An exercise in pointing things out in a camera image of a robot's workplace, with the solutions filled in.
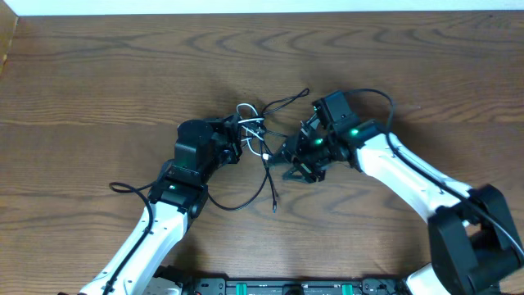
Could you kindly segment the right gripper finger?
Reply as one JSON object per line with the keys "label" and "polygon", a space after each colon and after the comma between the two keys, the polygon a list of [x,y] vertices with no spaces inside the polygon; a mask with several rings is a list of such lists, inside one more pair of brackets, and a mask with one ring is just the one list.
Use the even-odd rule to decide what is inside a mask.
{"label": "right gripper finger", "polygon": [[312,184],[319,180],[319,171],[308,166],[293,166],[282,175],[282,179]]}
{"label": "right gripper finger", "polygon": [[268,159],[269,166],[291,164],[296,158],[296,142],[286,141]]}

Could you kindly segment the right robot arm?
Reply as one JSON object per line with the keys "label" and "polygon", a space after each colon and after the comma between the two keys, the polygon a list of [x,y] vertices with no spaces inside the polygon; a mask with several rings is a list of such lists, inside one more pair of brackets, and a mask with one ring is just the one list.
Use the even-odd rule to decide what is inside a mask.
{"label": "right robot arm", "polygon": [[336,91],[312,103],[302,122],[269,157],[288,164],[286,180],[324,180],[329,165],[347,162],[402,198],[427,224],[431,261],[407,276],[405,294],[489,294],[523,267],[523,246],[504,195],[487,184],[473,188],[412,153],[391,123],[363,122]]}

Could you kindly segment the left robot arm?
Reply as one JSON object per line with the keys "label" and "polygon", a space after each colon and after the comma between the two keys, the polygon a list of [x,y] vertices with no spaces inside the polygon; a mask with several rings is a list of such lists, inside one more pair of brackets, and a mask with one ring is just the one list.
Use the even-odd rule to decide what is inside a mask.
{"label": "left robot arm", "polygon": [[141,294],[169,251],[183,239],[208,200],[207,183],[242,154],[241,118],[187,120],[177,128],[174,156],[156,180],[140,188],[114,182],[112,190],[137,194],[145,203],[136,227],[82,294]]}

